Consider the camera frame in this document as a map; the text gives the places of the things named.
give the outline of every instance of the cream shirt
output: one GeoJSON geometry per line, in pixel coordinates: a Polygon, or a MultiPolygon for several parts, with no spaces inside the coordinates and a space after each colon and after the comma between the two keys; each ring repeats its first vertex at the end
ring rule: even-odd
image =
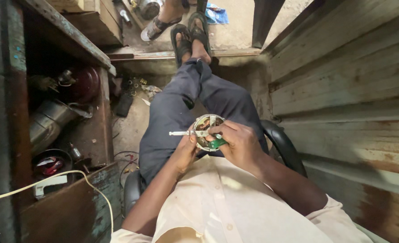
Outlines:
{"type": "Polygon", "coordinates": [[[125,229],[111,236],[111,243],[154,242],[372,243],[331,197],[304,217],[252,174],[208,155],[177,183],[153,237],[125,229]]]}

